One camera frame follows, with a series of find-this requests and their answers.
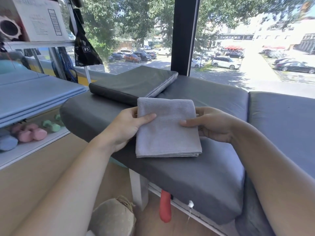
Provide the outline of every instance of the forearm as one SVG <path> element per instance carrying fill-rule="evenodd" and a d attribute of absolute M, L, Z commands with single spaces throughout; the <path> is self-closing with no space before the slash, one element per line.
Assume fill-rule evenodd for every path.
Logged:
<path fill-rule="evenodd" d="M 85 235 L 110 149 L 92 140 L 14 235 Z"/>
<path fill-rule="evenodd" d="M 277 236 L 313 235 L 314 179 L 247 123 L 238 123 L 231 143 Z"/>

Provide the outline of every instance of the orange car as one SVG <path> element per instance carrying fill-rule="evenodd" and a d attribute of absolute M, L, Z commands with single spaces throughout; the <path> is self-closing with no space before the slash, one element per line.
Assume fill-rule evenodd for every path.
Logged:
<path fill-rule="evenodd" d="M 139 62 L 141 61 L 141 58 L 136 56 L 135 54 L 126 54 L 124 56 L 125 61 L 132 61 L 132 62 Z"/>

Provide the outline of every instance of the red handle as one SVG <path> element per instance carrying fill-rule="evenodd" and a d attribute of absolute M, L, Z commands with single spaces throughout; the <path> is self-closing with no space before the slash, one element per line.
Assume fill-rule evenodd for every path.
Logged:
<path fill-rule="evenodd" d="M 161 191 L 160 219 L 164 223 L 168 223 L 172 219 L 171 194 L 164 190 Z"/>

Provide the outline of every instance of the black bag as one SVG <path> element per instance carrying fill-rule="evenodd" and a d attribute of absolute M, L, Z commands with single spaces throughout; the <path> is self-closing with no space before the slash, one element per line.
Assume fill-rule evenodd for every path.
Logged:
<path fill-rule="evenodd" d="M 82 27 L 79 17 L 77 13 L 73 11 L 74 18 L 77 23 L 77 36 L 74 44 L 74 59 L 76 62 L 76 66 L 84 67 L 89 65 L 103 64 L 100 56 L 95 51 L 91 43 L 85 37 L 85 31 Z M 73 27 L 70 22 L 70 30 L 73 31 Z"/>

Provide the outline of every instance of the person's left hand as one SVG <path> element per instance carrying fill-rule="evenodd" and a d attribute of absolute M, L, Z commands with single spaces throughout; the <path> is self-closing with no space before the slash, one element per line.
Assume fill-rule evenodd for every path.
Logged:
<path fill-rule="evenodd" d="M 112 121 L 96 138 L 97 142 L 102 147 L 110 147 L 111 153 L 122 149 L 138 131 L 139 127 L 151 122 L 156 118 L 156 114 L 148 114 L 141 118 L 137 118 L 138 107 L 127 108 Z"/>

